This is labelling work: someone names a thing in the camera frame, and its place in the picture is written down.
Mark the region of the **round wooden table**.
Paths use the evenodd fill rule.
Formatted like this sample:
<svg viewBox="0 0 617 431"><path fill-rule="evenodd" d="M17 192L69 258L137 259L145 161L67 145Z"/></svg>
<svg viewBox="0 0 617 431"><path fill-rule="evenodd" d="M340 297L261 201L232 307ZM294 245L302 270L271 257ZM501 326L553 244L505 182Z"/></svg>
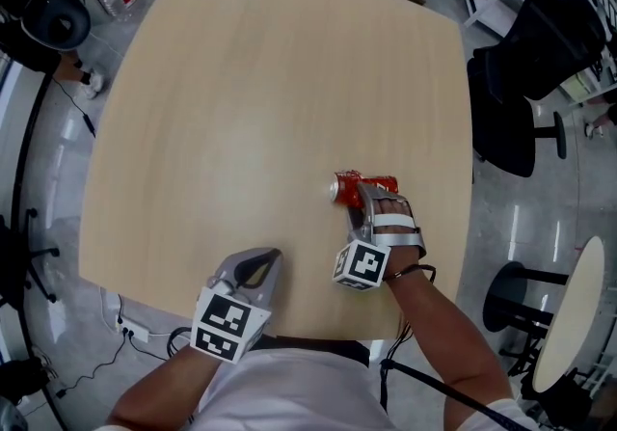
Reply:
<svg viewBox="0 0 617 431"><path fill-rule="evenodd" d="M569 275L530 269L511 261L492 281L483 306L485 328L492 333L515 328L543 343L532 372L531 387L535 391L544 392L556 384L580 351L601 300L604 266L604 243L594 236ZM529 282L564 288L555 313L523 303Z"/></svg>

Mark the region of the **person's left forearm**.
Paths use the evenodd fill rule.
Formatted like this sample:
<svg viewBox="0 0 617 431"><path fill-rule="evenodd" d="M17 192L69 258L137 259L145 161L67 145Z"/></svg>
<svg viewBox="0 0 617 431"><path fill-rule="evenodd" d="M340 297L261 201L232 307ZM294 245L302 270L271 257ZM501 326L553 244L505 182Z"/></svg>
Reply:
<svg viewBox="0 0 617 431"><path fill-rule="evenodd" d="M178 431L198 408L220 364L190 346L182 348L129 388L107 423L130 431Z"/></svg>

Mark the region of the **black office chair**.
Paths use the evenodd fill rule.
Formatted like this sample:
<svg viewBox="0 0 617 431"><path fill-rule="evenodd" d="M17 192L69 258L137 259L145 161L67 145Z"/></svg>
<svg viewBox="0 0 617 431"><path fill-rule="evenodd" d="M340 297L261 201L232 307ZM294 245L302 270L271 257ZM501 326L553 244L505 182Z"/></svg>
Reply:
<svg viewBox="0 0 617 431"><path fill-rule="evenodd" d="M524 0L497 44L477 48L467 63L472 146L478 159L520 177L532 175L536 142L553 139L567 156L563 120L536 126L531 104L598 61L606 44L588 0Z"/></svg>
<svg viewBox="0 0 617 431"><path fill-rule="evenodd" d="M30 220L39 215L35 208L28 208L22 231L10 229L0 215L0 308L8 305L21 310L24 303L24 290L32 287L27 279L30 276L45 299L54 304L57 297L44 287L32 260L39 256L60 256L56 247L31 251L29 245Z"/></svg>

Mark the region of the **person's black trousers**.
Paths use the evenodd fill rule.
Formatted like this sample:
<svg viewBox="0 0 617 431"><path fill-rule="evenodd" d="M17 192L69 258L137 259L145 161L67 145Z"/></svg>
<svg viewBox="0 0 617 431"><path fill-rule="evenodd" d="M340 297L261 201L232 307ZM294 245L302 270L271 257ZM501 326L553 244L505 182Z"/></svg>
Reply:
<svg viewBox="0 0 617 431"><path fill-rule="evenodd" d="M301 349L334 354L369 367L370 350L355 340L332 340L262 335L251 351Z"/></svg>

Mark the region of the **person's white shirt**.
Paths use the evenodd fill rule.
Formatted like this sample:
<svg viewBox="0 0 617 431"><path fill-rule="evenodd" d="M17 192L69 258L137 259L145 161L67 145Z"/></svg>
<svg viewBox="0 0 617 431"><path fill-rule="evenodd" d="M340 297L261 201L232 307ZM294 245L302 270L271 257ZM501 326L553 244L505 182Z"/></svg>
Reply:
<svg viewBox="0 0 617 431"><path fill-rule="evenodd" d="M254 351L220 364L189 431L397 431L355 361L301 349ZM540 431L514 398L487 413L448 397L444 431ZM109 425L96 431L130 431Z"/></svg>

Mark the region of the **person's right forearm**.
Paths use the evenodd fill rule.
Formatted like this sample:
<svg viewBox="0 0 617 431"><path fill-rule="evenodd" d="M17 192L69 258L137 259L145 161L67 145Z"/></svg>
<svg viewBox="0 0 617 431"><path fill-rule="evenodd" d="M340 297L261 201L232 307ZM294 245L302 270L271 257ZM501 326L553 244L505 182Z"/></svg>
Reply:
<svg viewBox="0 0 617 431"><path fill-rule="evenodd" d="M446 385L484 405L513 397L486 339L422 271L390 279L387 284L419 348Z"/></svg>

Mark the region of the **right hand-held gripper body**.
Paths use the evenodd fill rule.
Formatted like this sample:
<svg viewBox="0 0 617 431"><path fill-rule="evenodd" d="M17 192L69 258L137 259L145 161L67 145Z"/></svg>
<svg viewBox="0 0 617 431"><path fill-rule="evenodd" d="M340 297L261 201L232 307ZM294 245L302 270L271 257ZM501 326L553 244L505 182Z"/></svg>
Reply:
<svg viewBox="0 0 617 431"><path fill-rule="evenodd" d="M381 199L409 203L401 195L381 195ZM380 214L378 221L381 226L369 229L368 239L348 239L347 245L338 252L334 283L358 291L374 289L426 256L421 228L413 211L411 216Z"/></svg>

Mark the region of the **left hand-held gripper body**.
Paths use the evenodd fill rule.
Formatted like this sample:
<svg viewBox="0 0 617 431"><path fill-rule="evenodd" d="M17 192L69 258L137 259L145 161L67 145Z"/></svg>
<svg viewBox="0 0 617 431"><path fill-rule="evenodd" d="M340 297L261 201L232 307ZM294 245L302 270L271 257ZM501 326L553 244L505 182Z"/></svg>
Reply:
<svg viewBox="0 0 617 431"><path fill-rule="evenodd" d="M269 323L270 304L270 283L234 286L229 280L210 280L196 305L190 346L215 359L237 364Z"/></svg>

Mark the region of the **red soda can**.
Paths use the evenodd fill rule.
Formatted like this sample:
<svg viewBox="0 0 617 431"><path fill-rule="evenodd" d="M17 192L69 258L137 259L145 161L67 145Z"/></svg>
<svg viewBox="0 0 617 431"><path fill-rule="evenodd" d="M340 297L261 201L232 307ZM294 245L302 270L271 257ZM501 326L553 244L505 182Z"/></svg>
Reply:
<svg viewBox="0 0 617 431"><path fill-rule="evenodd" d="M362 208L363 201L358 185L365 183L374 187L397 193L398 181L392 175L365 176L355 170L339 171L334 173L334 180L330 186L332 202L353 208Z"/></svg>

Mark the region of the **person's right hand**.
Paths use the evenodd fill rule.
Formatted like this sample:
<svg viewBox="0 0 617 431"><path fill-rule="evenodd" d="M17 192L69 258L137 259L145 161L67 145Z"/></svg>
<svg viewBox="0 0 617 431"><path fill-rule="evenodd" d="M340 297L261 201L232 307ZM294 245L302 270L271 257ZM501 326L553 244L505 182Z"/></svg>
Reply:
<svg viewBox="0 0 617 431"><path fill-rule="evenodd" d="M401 214L411 216L412 211L406 200L379 199L374 204L377 214Z"/></svg>

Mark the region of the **white power strip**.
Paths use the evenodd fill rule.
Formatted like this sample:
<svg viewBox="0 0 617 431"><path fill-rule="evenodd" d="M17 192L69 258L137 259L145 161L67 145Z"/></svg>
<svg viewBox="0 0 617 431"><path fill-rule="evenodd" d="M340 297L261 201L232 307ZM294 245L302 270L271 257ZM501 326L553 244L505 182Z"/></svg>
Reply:
<svg viewBox="0 0 617 431"><path fill-rule="evenodd" d="M150 330L129 318L123 317L121 321L116 321L116 328L119 332L126 332L128 335L132 335L137 340L148 343L150 337Z"/></svg>

